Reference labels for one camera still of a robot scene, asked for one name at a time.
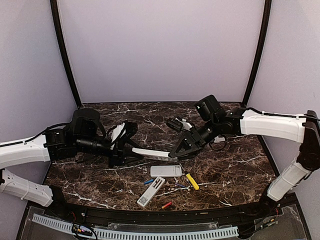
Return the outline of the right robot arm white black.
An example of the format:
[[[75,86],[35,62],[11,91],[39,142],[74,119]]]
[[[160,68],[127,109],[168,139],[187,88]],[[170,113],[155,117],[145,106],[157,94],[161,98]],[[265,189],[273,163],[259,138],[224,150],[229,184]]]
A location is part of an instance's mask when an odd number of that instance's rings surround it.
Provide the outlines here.
[[[320,168],[320,123],[314,111],[306,114],[279,114],[253,108],[235,108],[214,113],[199,111],[204,126],[186,130],[168,154],[171,158],[196,156],[219,135],[263,136],[299,144],[298,153],[282,173],[268,186],[264,199],[255,205],[255,213],[266,217],[275,203],[312,172]]]

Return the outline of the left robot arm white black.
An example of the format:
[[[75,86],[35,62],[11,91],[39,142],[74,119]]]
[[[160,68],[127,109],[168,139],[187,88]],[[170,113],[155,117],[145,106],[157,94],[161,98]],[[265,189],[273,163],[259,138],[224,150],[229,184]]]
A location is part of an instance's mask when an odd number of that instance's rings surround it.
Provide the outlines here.
[[[62,191],[55,186],[41,185],[19,177],[9,167],[33,162],[52,162],[73,158],[78,153],[87,153],[108,158],[110,167],[120,166],[127,157],[141,160],[143,156],[125,148],[133,144],[131,137],[138,130],[135,122],[124,121],[114,126],[112,137],[100,121],[100,113],[91,108],[73,112],[67,123],[47,127],[41,133],[16,142],[0,145],[0,191],[21,200],[32,201],[43,207],[50,206],[60,218],[67,218],[70,206],[64,202]]]

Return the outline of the white remote with buttons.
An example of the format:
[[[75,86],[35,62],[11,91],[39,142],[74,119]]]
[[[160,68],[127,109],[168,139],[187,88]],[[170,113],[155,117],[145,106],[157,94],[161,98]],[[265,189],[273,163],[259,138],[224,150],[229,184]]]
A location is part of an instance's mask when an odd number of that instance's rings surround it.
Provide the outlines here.
[[[146,159],[156,160],[156,161],[166,161],[166,162],[178,162],[178,158],[172,158],[169,156],[167,151],[142,149],[142,148],[132,148],[133,153],[142,155]]]

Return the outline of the blue battery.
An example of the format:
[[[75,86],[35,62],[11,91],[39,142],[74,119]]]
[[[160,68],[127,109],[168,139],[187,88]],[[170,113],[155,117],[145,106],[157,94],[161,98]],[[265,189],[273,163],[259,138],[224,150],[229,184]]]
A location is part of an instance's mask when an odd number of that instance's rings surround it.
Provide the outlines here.
[[[144,185],[148,185],[148,184],[152,183],[153,181],[154,181],[154,179],[150,179],[150,180],[148,180],[148,181],[145,181],[143,184],[144,184]]]

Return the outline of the white remote with label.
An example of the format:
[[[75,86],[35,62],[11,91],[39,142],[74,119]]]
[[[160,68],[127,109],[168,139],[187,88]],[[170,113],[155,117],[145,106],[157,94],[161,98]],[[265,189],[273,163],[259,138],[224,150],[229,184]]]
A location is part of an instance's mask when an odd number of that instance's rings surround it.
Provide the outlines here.
[[[164,185],[165,179],[158,176],[147,188],[147,190],[142,194],[142,196],[137,200],[137,204],[141,207],[146,207],[152,198],[158,193],[160,188]]]

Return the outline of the white battery cover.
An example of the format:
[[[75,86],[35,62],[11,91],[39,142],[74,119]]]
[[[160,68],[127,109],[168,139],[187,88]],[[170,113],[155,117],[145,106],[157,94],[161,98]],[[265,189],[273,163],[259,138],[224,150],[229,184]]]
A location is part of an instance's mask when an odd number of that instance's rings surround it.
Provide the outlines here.
[[[222,142],[225,142],[225,141],[226,141],[226,137],[220,135],[220,136],[215,137],[213,142],[214,143],[222,143]]]

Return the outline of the yellow handled screwdriver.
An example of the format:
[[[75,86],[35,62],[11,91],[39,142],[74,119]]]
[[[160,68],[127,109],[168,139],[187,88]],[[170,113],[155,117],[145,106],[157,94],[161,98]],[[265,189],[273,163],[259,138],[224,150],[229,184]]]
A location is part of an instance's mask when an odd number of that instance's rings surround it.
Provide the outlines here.
[[[185,172],[184,173],[187,180],[189,181],[189,183],[191,184],[191,186],[198,191],[200,189],[198,183],[195,181],[195,179],[191,176],[191,174],[189,172]]]

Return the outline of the red orange battery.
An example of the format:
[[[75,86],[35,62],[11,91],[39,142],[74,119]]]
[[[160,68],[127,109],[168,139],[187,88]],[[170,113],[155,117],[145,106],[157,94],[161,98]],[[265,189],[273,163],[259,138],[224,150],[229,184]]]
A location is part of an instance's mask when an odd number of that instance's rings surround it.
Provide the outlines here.
[[[170,201],[170,202],[167,202],[166,204],[164,204],[161,208],[166,209],[166,208],[170,207],[171,205],[172,205],[172,202]]]

